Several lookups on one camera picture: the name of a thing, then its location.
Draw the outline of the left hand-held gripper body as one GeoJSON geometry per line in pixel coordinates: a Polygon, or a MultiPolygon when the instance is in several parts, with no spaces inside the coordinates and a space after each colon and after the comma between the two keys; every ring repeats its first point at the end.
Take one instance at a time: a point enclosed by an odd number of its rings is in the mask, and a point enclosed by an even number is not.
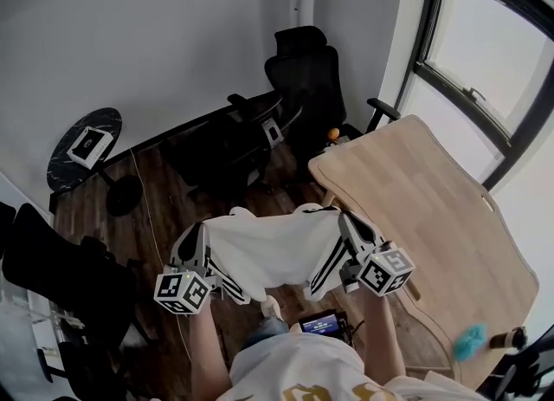
{"type": "Polygon", "coordinates": [[[185,265],[172,256],[158,275],[154,300],[175,315],[199,314],[206,301],[218,296],[218,278],[209,271],[209,256],[201,264],[185,265]]]}

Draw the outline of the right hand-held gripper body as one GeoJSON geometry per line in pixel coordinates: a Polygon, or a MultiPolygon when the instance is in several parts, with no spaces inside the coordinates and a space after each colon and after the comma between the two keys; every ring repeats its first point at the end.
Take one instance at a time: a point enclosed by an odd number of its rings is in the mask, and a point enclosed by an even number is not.
{"type": "Polygon", "coordinates": [[[369,247],[369,244],[362,245],[339,270],[345,292],[364,286],[379,297],[395,293],[415,271],[415,264],[404,249],[392,241],[385,241],[372,251],[369,247]]]}

